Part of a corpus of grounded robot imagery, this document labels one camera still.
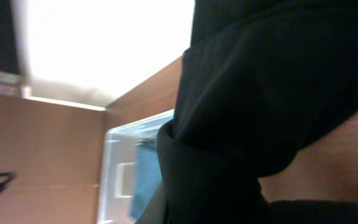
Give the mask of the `black garment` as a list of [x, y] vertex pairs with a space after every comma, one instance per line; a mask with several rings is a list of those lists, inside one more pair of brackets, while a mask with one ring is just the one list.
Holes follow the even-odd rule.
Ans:
[[358, 112], [358, 0], [197, 0], [181, 65], [140, 223], [358, 223], [356, 203], [259, 184]]

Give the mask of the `brown cardboard box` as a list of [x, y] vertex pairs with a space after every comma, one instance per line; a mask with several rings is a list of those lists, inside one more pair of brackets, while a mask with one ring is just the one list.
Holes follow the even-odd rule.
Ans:
[[0, 223], [95, 223], [103, 113], [0, 96]]

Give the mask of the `dark blue jeans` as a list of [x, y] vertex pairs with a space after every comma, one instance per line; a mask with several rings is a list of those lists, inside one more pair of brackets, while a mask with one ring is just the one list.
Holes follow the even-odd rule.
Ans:
[[136, 144], [135, 186], [130, 216], [138, 220], [148, 206], [161, 180], [157, 140], [142, 139]]

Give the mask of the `clear plastic storage bin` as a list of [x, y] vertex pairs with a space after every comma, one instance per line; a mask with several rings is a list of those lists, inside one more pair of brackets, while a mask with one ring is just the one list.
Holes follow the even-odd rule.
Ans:
[[99, 184], [98, 223], [135, 223], [131, 204], [135, 186], [136, 142], [156, 139], [161, 126], [173, 118], [165, 111], [110, 129], [104, 140]]

